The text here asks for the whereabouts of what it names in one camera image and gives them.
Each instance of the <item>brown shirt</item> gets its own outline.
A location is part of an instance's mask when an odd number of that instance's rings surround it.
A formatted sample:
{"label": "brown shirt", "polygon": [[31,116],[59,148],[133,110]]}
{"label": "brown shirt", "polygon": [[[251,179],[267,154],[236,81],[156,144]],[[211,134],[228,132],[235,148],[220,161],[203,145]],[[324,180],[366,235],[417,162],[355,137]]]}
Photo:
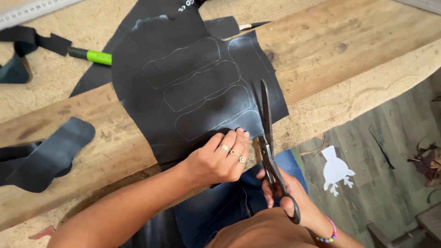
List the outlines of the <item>brown shirt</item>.
{"label": "brown shirt", "polygon": [[220,230],[206,248],[317,248],[308,230],[293,224],[279,208]]}

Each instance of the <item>burlap surface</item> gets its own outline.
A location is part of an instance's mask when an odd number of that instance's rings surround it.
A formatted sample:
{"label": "burlap surface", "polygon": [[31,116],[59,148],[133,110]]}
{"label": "burlap surface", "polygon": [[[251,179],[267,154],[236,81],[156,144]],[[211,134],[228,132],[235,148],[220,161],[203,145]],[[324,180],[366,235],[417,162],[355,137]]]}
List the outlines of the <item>burlap surface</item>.
{"label": "burlap surface", "polygon": [[[55,33],[77,47],[101,50],[136,0],[85,0],[77,5],[28,23],[39,34]],[[319,0],[209,0],[200,9],[203,19],[234,15],[238,23],[275,20],[317,4]],[[1,8],[12,6],[0,0]],[[289,106],[290,116],[274,124],[276,152],[308,140],[318,133],[351,120],[403,93],[441,66],[441,40],[335,85]],[[12,55],[12,45],[0,43],[0,64]],[[61,57],[44,49],[27,56],[33,73],[25,85],[0,85],[0,122],[45,107],[69,96],[90,62]],[[0,233],[0,247],[45,247],[48,237],[29,240],[49,225],[58,225],[69,213],[126,183],[158,172],[157,167],[97,193],[75,199],[48,213]]]}

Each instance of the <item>gold ring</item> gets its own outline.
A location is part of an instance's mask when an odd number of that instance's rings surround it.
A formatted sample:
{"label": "gold ring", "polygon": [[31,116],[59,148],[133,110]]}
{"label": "gold ring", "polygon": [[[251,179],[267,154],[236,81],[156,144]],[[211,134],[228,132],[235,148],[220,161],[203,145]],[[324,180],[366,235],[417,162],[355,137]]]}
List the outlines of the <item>gold ring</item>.
{"label": "gold ring", "polygon": [[231,150],[231,151],[230,151],[230,154],[231,154],[231,155],[236,155],[236,156],[240,157],[240,155],[237,154],[236,150]]}
{"label": "gold ring", "polygon": [[246,164],[247,163],[247,159],[244,156],[240,156],[239,162],[241,162],[243,164]]}
{"label": "gold ring", "polygon": [[220,144],[219,147],[222,148],[222,149],[224,149],[224,150],[227,151],[227,152],[230,152],[230,150],[231,150],[228,146],[226,146],[226,145],[224,145],[224,144]]}

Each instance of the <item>white paper cutout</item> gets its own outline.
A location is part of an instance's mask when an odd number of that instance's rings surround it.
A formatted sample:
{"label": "white paper cutout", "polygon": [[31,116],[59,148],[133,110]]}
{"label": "white paper cutout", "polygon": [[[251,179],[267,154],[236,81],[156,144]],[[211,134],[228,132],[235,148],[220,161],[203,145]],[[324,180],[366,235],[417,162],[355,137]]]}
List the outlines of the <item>white paper cutout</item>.
{"label": "white paper cutout", "polygon": [[342,179],[344,179],[344,185],[348,185],[352,188],[354,183],[349,181],[348,176],[355,175],[355,172],[350,170],[343,160],[337,158],[334,146],[322,150],[321,153],[326,159],[325,168],[323,169],[323,175],[325,176],[325,185],[323,188],[325,191],[328,190],[329,185],[332,184],[331,193],[337,196],[338,192],[335,188],[338,188],[338,185],[336,183]]}

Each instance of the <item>black scissors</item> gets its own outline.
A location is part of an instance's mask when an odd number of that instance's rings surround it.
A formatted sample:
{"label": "black scissors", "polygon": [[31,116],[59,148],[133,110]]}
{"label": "black scissors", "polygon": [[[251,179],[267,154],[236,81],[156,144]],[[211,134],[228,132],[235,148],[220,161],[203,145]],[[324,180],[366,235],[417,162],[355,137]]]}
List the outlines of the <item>black scissors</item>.
{"label": "black scissors", "polygon": [[269,188],[273,193],[273,197],[276,192],[276,184],[279,184],[282,189],[282,197],[291,198],[294,203],[294,217],[290,217],[288,214],[288,218],[294,224],[300,223],[300,211],[297,202],[294,200],[292,195],[288,194],[285,183],[283,182],[282,175],[280,174],[279,168],[277,167],[276,162],[274,161],[274,147],[273,147],[273,123],[271,121],[271,106],[269,104],[269,95],[268,95],[268,87],[266,86],[265,81],[260,80],[260,87],[262,90],[262,108],[260,112],[260,118],[262,120],[263,126],[263,136],[259,136],[259,146],[260,152],[263,158],[263,168],[266,171],[266,179],[269,182]]}

